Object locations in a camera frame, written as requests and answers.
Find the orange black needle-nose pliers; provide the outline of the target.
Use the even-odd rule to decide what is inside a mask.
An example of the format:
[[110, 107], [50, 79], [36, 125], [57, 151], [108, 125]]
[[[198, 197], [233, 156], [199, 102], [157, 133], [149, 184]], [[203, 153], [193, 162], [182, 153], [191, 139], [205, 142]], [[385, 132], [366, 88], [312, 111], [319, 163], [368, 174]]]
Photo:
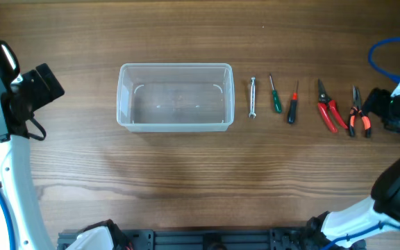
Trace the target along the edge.
[[356, 86], [352, 87], [352, 99], [353, 104], [351, 106], [347, 122], [349, 136], [354, 137], [356, 135], [356, 118], [357, 116], [359, 116], [363, 122], [365, 137], [370, 138], [372, 135], [371, 122], [369, 120], [369, 117], [363, 112], [363, 103], [360, 96], [360, 91]]

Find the red handled snips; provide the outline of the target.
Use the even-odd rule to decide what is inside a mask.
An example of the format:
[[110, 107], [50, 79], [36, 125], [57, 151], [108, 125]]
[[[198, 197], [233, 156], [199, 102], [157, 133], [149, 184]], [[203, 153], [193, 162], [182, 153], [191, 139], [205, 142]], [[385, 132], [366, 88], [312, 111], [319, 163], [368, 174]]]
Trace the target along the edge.
[[317, 102], [317, 107], [319, 110], [320, 115], [322, 116], [322, 119], [329, 129], [330, 132], [332, 133], [337, 133], [338, 129], [336, 128], [335, 124], [333, 123], [332, 119], [330, 118], [330, 115], [328, 113], [331, 113], [336, 120], [336, 122], [343, 128], [343, 129], [348, 129], [347, 124], [343, 120], [341, 114], [339, 113], [337, 104], [335, 100], [329, 97], [329, 95], [326, 92], [326, 89], [324, 87], [324, 84], [321, 79], [317, 80], [317, 87], [318, 87], [318, 102]]

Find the black red screwdriver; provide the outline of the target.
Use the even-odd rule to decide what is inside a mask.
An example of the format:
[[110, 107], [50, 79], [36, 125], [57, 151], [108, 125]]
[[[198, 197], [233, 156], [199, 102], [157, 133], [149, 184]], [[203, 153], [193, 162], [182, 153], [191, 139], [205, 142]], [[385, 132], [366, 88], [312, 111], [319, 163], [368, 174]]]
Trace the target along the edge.
[[296, 120], [297, 114], [297, 103], [298, 103], [298, 86], [299, 82], [297, 81], [296, 86], [294, 88], [292, 98], [290, 100], [290, 107], [287, 114], [287, 123], [293, 124]]

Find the green handled screwdriver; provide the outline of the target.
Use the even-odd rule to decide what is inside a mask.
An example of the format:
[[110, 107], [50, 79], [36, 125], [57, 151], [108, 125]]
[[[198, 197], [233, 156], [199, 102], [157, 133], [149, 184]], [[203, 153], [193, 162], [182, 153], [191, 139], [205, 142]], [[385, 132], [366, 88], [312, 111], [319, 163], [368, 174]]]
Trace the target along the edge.
[[278, 92], [276, 91], [276, 88], [274, 87], [274, 81], [273, 81], [273, 78], [272, 78], [272, 74], [269, 74], [269, 81], [270, 81], [270, 84], [272, 86], [272, 96], [273, 96], [274, 110], [277, 113], [282, 113], [281, 101], [279, 99]]

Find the small silver wrench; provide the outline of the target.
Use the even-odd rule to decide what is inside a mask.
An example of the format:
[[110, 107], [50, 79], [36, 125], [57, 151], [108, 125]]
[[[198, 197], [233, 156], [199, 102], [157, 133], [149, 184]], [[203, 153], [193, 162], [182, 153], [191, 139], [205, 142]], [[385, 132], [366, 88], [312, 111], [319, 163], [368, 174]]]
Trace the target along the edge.
[[252, 119], [256, 117], [255, 101], [256, 101], [256, 77], [253, 76], [251, 77], [250, 110], [249, 110], [249, 118]]

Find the clear plastic container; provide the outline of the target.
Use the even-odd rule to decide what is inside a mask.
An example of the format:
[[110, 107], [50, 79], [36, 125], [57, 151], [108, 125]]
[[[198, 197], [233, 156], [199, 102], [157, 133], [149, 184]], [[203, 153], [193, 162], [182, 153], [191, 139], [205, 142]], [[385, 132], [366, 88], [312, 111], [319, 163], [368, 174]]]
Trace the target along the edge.
[[126, 63], [119, 71], [117, 123], [132, 133], [222, 132], [234, 114], [226, 63]]

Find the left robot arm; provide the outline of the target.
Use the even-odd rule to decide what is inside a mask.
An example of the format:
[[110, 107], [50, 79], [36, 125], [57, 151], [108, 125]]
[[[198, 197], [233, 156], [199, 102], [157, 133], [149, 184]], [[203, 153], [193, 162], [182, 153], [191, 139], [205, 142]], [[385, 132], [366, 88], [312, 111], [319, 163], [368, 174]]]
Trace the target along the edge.
[[30, 141], [47, 136], [34, 112], [64, 93], [45, 63], [21, 74], [0, 40], [0, 249], [54, 249], [33, 186]]

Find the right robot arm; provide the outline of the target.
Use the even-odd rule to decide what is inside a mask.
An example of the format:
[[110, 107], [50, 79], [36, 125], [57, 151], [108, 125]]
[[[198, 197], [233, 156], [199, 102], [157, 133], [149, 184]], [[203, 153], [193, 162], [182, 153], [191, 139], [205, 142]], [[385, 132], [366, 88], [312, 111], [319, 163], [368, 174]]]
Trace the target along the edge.
[[[393, 92], [372, 90], [365, 110], [382, 119], [384, 127], [400, 132], [400, 81]], [[361, 249], [365, 238], [400, 231], [400, 159], [376, 180], [371, 194], [354, 205], [311, 218], [303, 230], [303, 249]]]

